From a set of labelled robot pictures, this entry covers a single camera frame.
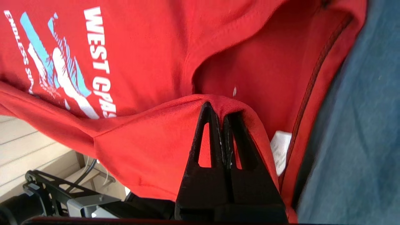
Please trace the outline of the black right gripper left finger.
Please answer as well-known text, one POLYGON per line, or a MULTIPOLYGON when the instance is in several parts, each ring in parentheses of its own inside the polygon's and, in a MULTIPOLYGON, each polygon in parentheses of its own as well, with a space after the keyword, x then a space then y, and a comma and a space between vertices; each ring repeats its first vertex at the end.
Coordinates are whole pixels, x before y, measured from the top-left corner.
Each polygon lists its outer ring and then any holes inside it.
POLYGON ((175 204, 175 219, 215 221, 217 208, 229 202, 226 181, 226 147, 219 118, 210 102, 199 114, 192 146, 175 204), (204 127, 208 124, 211 167, 199 165, 204 127))

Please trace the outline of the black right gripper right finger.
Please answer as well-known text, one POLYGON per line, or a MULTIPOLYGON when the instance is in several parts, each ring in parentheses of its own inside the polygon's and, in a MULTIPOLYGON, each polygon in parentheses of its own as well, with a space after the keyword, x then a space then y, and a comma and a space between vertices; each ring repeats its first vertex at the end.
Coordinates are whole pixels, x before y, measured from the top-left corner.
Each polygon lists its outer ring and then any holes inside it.
POLYGON ((240 112, 223 123, 229 197, 236 204, 284 205, 240 112))

